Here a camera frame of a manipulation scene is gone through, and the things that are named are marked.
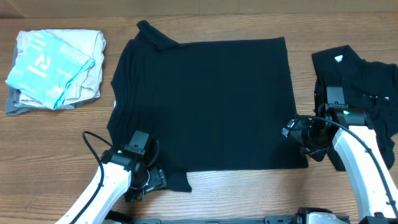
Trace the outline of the black t-shirt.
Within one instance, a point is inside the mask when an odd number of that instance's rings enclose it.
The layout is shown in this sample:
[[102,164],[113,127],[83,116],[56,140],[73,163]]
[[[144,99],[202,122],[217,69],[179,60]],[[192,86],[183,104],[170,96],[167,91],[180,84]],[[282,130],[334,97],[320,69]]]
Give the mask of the black t-shirt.
[[191,191],[189,172],[308,166],[282,134],[297,112],[284,38],[180,44],[147,21],[137,27],[111,82],[114,146],[153,134],[178,192]]

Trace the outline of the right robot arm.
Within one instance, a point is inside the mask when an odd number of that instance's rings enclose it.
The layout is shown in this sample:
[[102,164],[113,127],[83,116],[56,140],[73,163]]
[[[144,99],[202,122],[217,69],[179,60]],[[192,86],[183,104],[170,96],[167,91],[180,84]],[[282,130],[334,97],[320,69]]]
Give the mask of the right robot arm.
[[397,187],[377,146],[365,111],[346,104],[343,89],[327,86],[315,94],[314,116],[296,115],[282,134],[295,139],[300,153],[320,162],[330,149],[340,157],[353,188],[360,223],[397,223]]

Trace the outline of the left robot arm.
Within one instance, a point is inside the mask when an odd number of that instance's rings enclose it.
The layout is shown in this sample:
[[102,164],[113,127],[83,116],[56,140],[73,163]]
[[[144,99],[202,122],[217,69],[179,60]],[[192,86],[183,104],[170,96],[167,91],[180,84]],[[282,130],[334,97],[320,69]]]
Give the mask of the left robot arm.
[[132,217],[112,211],[112,207],[121,197],[127,202],[140,202],[146,194],[167,188],[164,170],[156,163],[159,141],[151,134],[136,131],[127,144],[111,146],[99,156],[87,140],[88,134],[102,141],[104,139],[89,131],[82,133],[83,140],[98,162],[98,170],[57,223],[134,223]]

